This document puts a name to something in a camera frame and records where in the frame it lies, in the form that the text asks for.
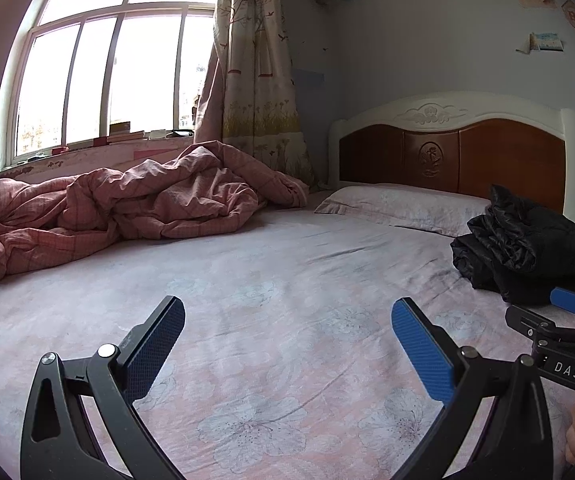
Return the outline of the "black puffer jacket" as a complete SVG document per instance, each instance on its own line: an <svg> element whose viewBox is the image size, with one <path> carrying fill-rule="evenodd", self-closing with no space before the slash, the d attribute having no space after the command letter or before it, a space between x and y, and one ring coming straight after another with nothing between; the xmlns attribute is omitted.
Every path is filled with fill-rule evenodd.
<svg viewBox="0 0 575 480"><path fill-rule="evenodd" d="M475 289L508 304L545 307L553 289L575 292L575 222L501 185L485 212L450 244L452 263Z"/></svg>

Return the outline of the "pink pillow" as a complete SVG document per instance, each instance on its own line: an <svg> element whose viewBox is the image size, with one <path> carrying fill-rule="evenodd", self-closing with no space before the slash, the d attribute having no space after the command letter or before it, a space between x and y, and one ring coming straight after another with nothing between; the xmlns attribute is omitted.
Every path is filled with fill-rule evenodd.
<svg viewBox="0 0 575 480"><path fill-rule="evenodd" d="M350 185L327 197L316 214L342 214L383 226L457 237L490 205L485 198L400 184Z"/></svg>

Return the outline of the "wooden white headboard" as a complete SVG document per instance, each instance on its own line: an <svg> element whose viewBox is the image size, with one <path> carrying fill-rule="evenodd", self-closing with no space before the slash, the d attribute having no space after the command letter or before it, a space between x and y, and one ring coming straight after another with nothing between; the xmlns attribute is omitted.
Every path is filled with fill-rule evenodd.
<svg viewBox="0 0 575 480"><path fill-rule="evenodd" d="M492 185L575 222L575 110L518 96L408 96L335 122L329 182L396 183L486 198Z"/></svg>

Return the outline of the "pink bed sheet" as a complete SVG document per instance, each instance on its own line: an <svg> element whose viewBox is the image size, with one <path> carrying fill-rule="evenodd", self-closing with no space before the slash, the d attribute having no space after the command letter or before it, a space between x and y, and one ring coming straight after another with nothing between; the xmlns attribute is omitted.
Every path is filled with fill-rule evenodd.
<svg viewBox="0 0 575 480"><path fill-rule="evenodd" d="M169 295L186 327L136 410L190 479L391 477L440 409L391 329L399 298L487 358L530 349L438 234L267 208L227 235L124 242L0 282L8 474L40 358L121 341Z"/></svg>

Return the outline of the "pink quilted duvet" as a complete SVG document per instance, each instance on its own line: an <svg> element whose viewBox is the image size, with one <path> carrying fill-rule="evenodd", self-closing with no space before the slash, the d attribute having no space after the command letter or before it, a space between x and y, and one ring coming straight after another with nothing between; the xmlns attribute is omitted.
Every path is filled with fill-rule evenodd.
<svg viewBox="0 0 575 480"><path fill-rule="evenodd" d="M266 203L301 208L307 185L219 141L170 162L28 184L0 179L0 281L85 258L117 240L237 231Z"/></svg>

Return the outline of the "books on windowsill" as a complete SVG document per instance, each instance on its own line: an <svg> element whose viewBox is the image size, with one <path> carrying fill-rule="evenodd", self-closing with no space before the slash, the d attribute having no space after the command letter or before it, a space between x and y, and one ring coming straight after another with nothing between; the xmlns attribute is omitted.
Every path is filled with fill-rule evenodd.
<svg viewBox="0 0 575 480"><path fill-rule="evenodd" d="M114 122L110 125L108 142L129 142L135 140L142 140L146 137L143 130L131 130L131 122Z"/></svg>

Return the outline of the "patterned beige curtain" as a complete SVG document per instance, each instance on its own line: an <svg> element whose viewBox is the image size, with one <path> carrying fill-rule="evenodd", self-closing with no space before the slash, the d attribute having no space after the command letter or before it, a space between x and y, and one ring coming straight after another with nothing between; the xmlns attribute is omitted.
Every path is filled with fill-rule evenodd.
<svg viewBox="0 0 575 480"><path fill-rule="evenodd" d="M196 143L217 140L317 183L296 106L281 0L217 0Z"/></svg>

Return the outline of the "white framed window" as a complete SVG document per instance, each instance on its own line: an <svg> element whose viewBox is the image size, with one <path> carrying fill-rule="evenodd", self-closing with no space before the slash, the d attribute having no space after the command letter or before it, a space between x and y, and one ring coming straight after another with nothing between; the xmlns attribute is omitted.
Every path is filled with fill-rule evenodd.
<svg viewBox="0 0 575 480"><path fill-rule="evenodd" d="M0 170L108 142L188 136L216 0L30 0L0 88Z"/></svg>

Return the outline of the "small wall shelf card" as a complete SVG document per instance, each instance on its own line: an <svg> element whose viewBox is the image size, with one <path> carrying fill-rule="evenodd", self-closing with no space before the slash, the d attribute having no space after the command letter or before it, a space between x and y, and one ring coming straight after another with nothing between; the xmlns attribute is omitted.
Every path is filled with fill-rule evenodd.
<svg viewBox="0 0 575 480"><path fill-rule="evenodd" d="M533 51L563 52L564 44L555 32L531 32L523 43L515 49L522 54L530 54Z"/></svg>

